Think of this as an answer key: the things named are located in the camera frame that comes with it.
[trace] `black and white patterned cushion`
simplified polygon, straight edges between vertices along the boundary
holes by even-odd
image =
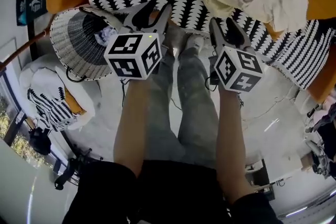
[[[329,54],[331,39],[336,35],[335,19],[307,21],[303,30],[283,33],[276,41],[265,25],[236,9],[230,17],[247,33],[255,51],[266,56],[272,66],[299,87],[306,89],[321,71]],[[227,32],[222,22],[223,32]]]
[[[92,6],[112,11],[148,0],[89,0]],[[156,0],[156,8],[173,6],[172,21],[182,28],[208,33],[211,14],[201,0]],[[263,23],[236,9],[230,16],[245,30],[254,49],[273,61],[272,65],[295,84],[306,89],[325,64],[334,28],[319,20],[307,22],[304,30],[283,33],[273,41]]]
[[[65,101],[64,88],[58,87],[58,98],[46,96],[29,88],[27,99],[36,106],[39,118],[38,127],[50,129],[55,132],[65,130],[76,121],[78,115],[72,113],[69,105]]]

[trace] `gray jeans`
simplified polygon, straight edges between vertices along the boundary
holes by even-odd
[[[205,88],[207,72],[195,48],[180,55],[177,85],[183,116],[178,136],[172,132],[169,103],[174,57],[166,54],[152,74],[145,159],[215,167],[218,115]]]

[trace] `shoe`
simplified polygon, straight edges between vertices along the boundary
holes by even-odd
[[[168,25],[163,45],[168,47],[168,53],[174,57],[178,57],[184,49],[188,35],[178,26]]]
[[[188,38],[184,50],[195,48],[197,52],[200,53],[203,47],[204,47],[204,38],[200,35],[192,35],[191,37]]]

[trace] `tree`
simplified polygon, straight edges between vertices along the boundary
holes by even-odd
[[[9,127],[9,117],[6,113],[8,103],[3,96],[0,96],[0,137],[3,139]]]
[[[6,99],[0,96],[0,138],[4,138],[6,132],[9,128],[9,117],[6,113],[8,108],[8,103]],[[37,153],[33,148],[30,146],[28,138],[22,134],[20,131],[16,134],[15,139],[11,145],[11,148],[24,160],[30,161],[31,159],[36,160],[37,163],[44,163],[45,165],[52,168],[53,166],[50,165],[44,156]]]

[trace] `woven basket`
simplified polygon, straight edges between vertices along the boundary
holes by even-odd
[[[50,39],[60,62],[73,82],[98,80],[112,71],[104,59],[106,47],[97,43],[95,33],[106,26],[122,27],[111,14],[92,7],[69,9],[54,19]],[[71,73],[76,80],[69,77]]]

